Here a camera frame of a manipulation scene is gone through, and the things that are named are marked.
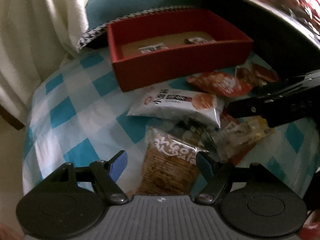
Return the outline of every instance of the white snack bag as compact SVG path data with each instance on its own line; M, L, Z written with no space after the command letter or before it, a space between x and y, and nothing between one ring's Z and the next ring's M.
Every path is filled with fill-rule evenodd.
M223 105L224 102L212 94L159 86L148 88L127 115L171 120L189 117L208 126L220 127Z

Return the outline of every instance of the plastic wrapper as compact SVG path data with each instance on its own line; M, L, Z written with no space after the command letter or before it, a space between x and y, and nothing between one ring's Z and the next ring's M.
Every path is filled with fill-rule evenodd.
M189 38L185 39L186 44L201 44L201 43L207 43L207 42L214 42L215 40L206 40L200 37L194 37L194 38Z
M177 123L168 133L191 145L207 150L210 157L218 162L220 158L215 143L210 136L210 130L208 126L188 119Z
M146 140L142 182L134 193L189 194L199 175L196 154L203 150L153 127L147 131Z
M244 64L236 67L236 78L252 87L262 87L279 81L278 74L257 64Z
M259 140L272 132L273 129L268 127L267 120L260 116L254 116L241 124L230 122L224 129L212 132L211 136L220 159L237 164L239 160L233 158L239 154L243 158Z
M248 94L252 86L224 72L207 72L187 77L188 83L218 96L237 97Z
M279 81L278 74L275 71L272 71L270 69L266 69L258 64L253 64L252 68L253 68L255 75L258 78L260 78L268 83L273 83L273 82Z
M223 101L215 95L151 87L135 103L128 115L158 117L171 120L192 118L209 126L220 127Z
M225 111L220 116L221 129L231 129L236 125L239 125L240 122L233 118L231 115L227 114Z
M161 49L168 49L168 47L165 46L163 43L159 43L156 45L150 45L143 48L139 48L142 54L148 54L150 52L161 50Z
M299 233L302 240L320 239L320 210L315 210L308 217Z

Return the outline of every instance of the cracker package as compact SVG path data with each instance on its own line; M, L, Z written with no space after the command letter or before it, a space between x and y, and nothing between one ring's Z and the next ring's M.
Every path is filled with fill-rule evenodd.
M189 194L199 175L196 154L204 150L153 127L147 131L146 140L142 182L135 194Z
M212 94L151 87L131 107L128 115L171 120L183 120L188 117L209 126L220 127L223 104L221 99Z
M206 72L187 77L188 83L217 96L238 97L247 95L252 86L224 72Z

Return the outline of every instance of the black round disc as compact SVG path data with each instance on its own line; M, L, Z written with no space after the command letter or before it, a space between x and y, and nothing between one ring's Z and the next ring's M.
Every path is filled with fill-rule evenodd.
M26 195L16 214L25 233L39 239L67 239L93 226L104 212L93 192L36 193Z
M233 228L256 237L281 237L298 232L306 206L293 192L236 190L221 202L220 213Z

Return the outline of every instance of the red box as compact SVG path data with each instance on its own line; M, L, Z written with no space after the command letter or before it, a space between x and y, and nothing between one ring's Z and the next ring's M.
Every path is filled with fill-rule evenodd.
M183 35L191 32L206 33L216 42L179 43ZM147 44L148 39L151 42L161 37L173 43L169 49L142 54L135 48L137 44L154 45ZM162 12L113 22L108 26L108 42L113 70L123 92L243 64L253 44L231 23L204 9Z

